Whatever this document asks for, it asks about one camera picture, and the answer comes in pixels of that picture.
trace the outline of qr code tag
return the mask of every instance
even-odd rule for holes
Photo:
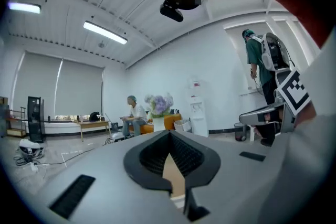
[[[300,73],[295,68],[278,87],[278,91],[288,103],[294,116],[296,116],[311,100],[299,77]]]

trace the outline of orange couch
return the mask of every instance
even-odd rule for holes
[[[164,116],[163,122],[164,127],[166,130],[174,130],[174,122],[181,120],[181,114],[172,114],[172,115],[166,115]],[[130,126],[130,131],[134,132],[133,126]],[[154,125],[145,124],[140,127],[140,133],[141,134],[148,134],[154,132]]]

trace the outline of ceiling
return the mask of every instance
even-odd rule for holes
[[[269,11],[285,11],[274,0],[206,0],[182,11],[175,22],[160,14],[164,0],[13,0],[41,5],[41,14],[8,10],[2,27],[19,42],[57,44],[86,51],[131,66],[147,54],[191,30],[224,18]],[[128,39],[126,45],[89,32],[93,22]]]

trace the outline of green t-shirt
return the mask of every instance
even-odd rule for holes
[[[261,59],[261,43],[254,39],[249,39],[246,42],[246,51],[247,51],[247,63],[255,63],[259,67],[259,78],[261,86],[263,86],[267,81],[272,78],[271,71],[267,70],[262,63]]]

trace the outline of flower vase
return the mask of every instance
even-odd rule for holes
[[[165,130],[163,117],[153,118],[153,123],[155,132]]]

